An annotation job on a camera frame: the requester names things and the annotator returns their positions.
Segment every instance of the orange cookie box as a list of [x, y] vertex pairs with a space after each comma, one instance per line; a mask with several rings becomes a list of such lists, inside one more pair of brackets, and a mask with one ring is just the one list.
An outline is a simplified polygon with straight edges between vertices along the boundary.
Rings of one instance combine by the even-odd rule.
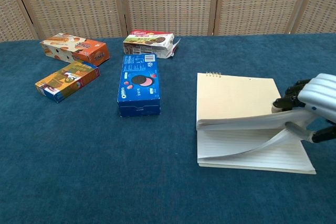
[[69, 34], [59, 33], [40, 44], [46, 56], [65, 62], [83, 60], [98, 66], [110, 58], [105, 43]]

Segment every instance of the spiral binding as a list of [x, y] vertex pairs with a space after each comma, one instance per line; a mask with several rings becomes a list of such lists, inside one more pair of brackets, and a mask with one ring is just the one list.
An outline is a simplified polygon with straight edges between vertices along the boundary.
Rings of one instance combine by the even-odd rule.
[[205, 75], [219, 78], [222, 77], [221, 72], [207, 72]]

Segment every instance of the robotic hand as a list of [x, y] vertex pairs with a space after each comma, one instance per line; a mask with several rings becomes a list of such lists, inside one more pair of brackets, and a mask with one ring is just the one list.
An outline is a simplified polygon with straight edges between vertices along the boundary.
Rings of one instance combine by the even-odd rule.
[[317, 116], [324, 117], [333, 125], [311, 132], [287, 122], [285, 126], [289, 131], [313, 143], [336, 138], [336, 76], [321, 73], [313, 79], [300, 80], [286, 90], [283, 98], [273, 103], [273, 109], [277, 111], [288, 111], [294, 107], [303, 107]]

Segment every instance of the cardboard box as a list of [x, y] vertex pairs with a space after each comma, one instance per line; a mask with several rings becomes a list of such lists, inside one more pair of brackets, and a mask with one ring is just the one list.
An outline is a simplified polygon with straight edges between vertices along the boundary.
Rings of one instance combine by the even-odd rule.
[[177, 43], [173, 44], [174, 35], [162, 31], [133, 30], [124, 40], [123, 49], [127, 55], [155, 53], [158, 58], [173, 55]]
[[110, 58], [105, 43], [69, 34], [59, 33], [40, 44], [46, 56], [65, 62], [83, 60], [99, 66]]
[[98, 67], [85, 61], [74, 61], [36, 82], [35, 87], [38, 92], [58, 103], [98, 76]]
[[121, 116], [160, 114], [160, 86], [155, 54], [125, 55], [118, 105]]

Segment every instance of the blue cookie box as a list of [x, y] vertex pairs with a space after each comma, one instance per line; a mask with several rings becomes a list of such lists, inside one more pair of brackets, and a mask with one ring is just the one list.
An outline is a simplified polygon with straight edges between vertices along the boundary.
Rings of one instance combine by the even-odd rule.
[[156, 54], [124, 56], [117, 102], [121, 116], [160, 114]]

